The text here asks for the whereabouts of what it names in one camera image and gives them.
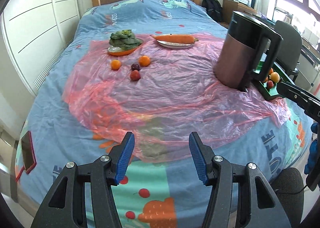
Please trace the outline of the right white blue gloved hand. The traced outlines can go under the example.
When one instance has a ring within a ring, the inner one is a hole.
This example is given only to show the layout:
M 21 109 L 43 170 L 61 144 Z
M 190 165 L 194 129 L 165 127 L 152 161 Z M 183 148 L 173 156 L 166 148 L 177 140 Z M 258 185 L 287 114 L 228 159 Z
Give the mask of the right white blue gloved hand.
M 318 154 L 318 145 L 317 145 L 318 139 L 316 138 L 310 145 L 309 148 L 309 157 L 307 164 L 304 168 L 304 174 L 308 175 L 310 172 L 314 169 L 315 164 L 317 162 L 317 154 Z

